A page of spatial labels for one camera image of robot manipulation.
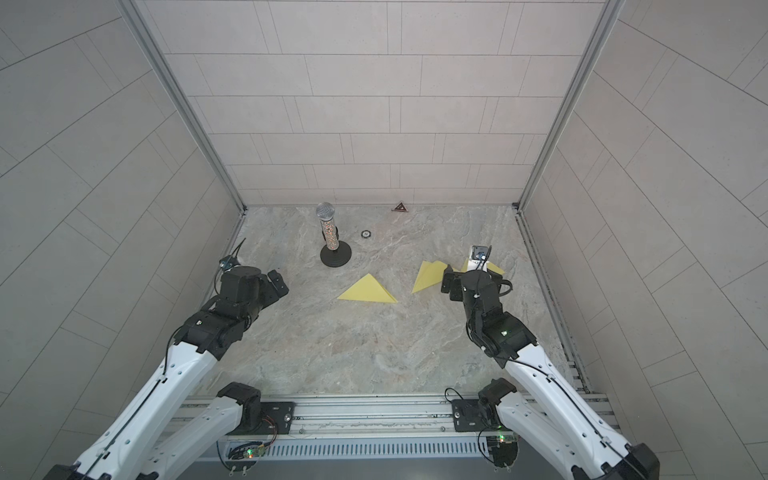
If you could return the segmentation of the yellow square paper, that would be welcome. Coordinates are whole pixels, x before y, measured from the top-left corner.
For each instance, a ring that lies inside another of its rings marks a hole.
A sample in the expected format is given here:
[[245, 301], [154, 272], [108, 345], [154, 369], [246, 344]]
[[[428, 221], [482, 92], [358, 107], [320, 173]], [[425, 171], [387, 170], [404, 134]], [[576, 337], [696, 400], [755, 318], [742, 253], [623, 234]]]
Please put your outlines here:
[[442, 261], [423, 261], [419, 268], [412, 292], [417, 293], [434, 285], [441, 284], [444, 271], [447, 267], [448, 265]]

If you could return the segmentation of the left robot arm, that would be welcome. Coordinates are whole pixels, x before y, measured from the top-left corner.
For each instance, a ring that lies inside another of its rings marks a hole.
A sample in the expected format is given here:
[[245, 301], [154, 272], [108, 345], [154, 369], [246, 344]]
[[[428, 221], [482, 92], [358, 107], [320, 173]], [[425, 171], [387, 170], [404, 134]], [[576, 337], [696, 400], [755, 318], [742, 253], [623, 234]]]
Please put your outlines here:
[[265, 433], [275, 439], [276, 417], [262, 409], [258, 389], [232, 382], [186, 426], [160, 438], [194, 387], [224, 357], [265, 308], [289, 292], [275, 270], [234, 266], [217, 295], [171, 335], [163, 361], [103, 435], [49, 479], [175, 479], [228, 434]]

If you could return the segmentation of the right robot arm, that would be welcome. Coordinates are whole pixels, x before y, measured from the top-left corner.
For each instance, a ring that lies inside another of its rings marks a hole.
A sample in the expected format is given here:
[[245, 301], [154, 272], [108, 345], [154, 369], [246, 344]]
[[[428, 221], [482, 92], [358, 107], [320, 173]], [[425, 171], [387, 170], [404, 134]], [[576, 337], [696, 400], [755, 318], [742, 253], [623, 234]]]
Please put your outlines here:
[[447, 267], [442, 292], [462, 303], [469, 339], [506, 377], [478, 394], [488, 425], [523, 437], [565, 479], [656, 479], [660, 461], [604, 421], [552, 365], [532, 331], [501, 303], [506, 280]]

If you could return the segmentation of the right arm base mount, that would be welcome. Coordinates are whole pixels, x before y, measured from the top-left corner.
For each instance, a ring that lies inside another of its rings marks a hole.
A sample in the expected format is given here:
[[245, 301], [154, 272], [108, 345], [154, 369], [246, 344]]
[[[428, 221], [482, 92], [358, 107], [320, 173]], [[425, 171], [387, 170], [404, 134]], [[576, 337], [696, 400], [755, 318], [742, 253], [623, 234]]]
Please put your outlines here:
[[515, 385], [499, 378], [481, 389], [476, 398], [465, 399], [457, 394], [457, 398], [449, 399], [455, 431], [466, 433], [503, 429], [497, 407], [504, 396], [516, 392]]

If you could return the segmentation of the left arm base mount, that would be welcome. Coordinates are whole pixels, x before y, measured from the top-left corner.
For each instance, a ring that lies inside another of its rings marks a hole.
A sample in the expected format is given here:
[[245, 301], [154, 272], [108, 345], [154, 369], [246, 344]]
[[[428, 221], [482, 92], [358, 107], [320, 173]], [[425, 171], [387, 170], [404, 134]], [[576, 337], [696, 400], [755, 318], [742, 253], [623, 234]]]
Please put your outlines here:
[[262, 402], [243, 407], [242, 417], [230, 435], [287, 435], [290, 432], [295, 402]]

